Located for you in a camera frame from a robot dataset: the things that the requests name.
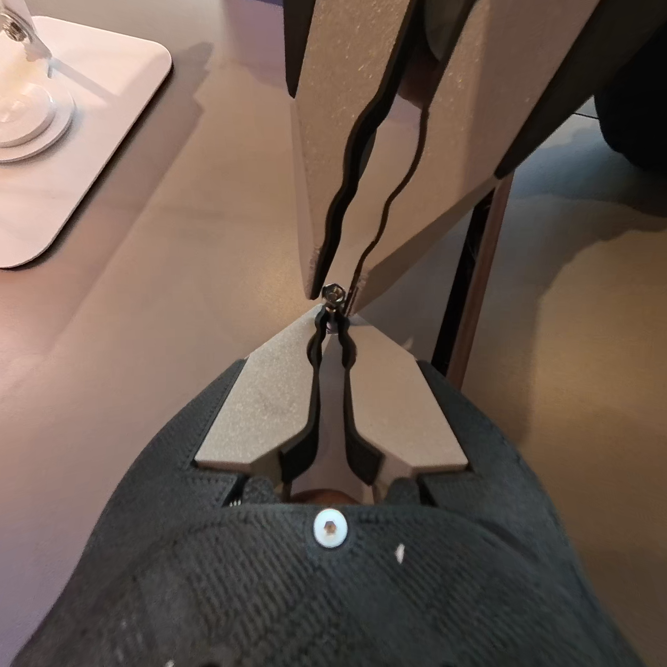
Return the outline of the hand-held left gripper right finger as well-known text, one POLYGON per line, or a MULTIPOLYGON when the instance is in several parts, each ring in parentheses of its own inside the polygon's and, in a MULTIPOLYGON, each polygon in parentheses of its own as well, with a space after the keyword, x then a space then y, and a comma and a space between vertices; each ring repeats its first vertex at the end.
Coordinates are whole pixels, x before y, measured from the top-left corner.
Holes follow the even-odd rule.
POLYGON ((416 358, 367 322, 340 322, 346 458, 366 486, 461 471, 459 441, 416 358))

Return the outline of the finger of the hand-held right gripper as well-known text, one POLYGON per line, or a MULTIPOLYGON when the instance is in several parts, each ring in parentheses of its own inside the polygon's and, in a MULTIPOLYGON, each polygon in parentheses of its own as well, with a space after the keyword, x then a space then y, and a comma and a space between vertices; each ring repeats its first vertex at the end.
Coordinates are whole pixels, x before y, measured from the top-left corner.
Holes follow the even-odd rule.
POLYGON ((476 1, 401 182, 380 205, 377 243, 355 272, 354 314, 382 295, 498 183, 494 173, 597 1, 476 1))
POLYGON ((304 294, 338 251, 371 136, 418 34, 417 1, 290 1, 289 95, 304 294))

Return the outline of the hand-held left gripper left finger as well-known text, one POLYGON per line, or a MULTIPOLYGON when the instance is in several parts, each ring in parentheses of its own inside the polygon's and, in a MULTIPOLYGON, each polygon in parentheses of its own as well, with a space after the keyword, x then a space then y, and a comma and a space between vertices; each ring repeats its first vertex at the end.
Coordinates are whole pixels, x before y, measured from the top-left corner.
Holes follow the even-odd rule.
POLYGON ((200 468, 283 483, 279 455, 310 416, 313 367, 307 346, 320 312, 321 306, 313 307, 244 360, 196 453, 200 468))

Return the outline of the silver hex bolt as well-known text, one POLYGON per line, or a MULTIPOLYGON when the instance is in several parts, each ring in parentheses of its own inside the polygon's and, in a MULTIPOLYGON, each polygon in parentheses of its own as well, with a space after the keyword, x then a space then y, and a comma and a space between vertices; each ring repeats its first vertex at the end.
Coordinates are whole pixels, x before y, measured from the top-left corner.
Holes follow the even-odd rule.
POLYGON ((349 319, 340 310, 323 304, 315 317, 315 329, 319 335, 338 336, 349 328, 349 319))

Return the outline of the white flat stand base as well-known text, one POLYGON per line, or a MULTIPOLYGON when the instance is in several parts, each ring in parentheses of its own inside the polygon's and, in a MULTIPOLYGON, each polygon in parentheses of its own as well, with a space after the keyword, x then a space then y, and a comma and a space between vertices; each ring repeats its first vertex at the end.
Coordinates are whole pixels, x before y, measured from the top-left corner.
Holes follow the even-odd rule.
POLYGON ((172 69, 154 41, 1 2, 1 269, 52 245, 172 69))

